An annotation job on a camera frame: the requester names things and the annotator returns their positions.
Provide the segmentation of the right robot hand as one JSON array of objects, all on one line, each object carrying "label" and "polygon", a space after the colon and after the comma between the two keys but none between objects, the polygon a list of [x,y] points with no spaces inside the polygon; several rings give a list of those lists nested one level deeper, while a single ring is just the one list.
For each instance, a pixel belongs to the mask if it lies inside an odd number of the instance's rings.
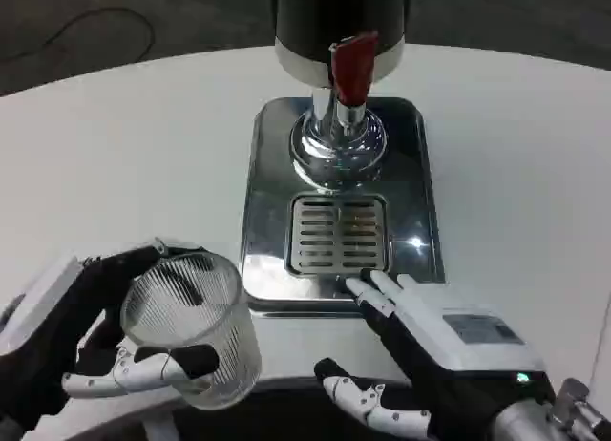
[{"label": "right robot hand", "polygon": [[385,384],[354,377],[330,358],[319,361],[319,384],[360,424],[411,440],[486,440],[512,405],[555,401],[545,366],[528,344],[447,286],[364,269],[345,287],[408,379]]}]

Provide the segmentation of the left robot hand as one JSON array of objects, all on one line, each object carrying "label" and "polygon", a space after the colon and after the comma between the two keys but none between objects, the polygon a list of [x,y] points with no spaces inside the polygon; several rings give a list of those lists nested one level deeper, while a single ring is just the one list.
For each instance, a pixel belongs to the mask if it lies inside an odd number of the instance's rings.
[{"label": "left robot hand", "polygon": [[1,311],[1,437],[20,440],[70,399],[125,396],[217,371],[210,345],[121,345],[120,310],[133,281],[165,259],[198,251],[154,239],[124,252],[61,258]]}]

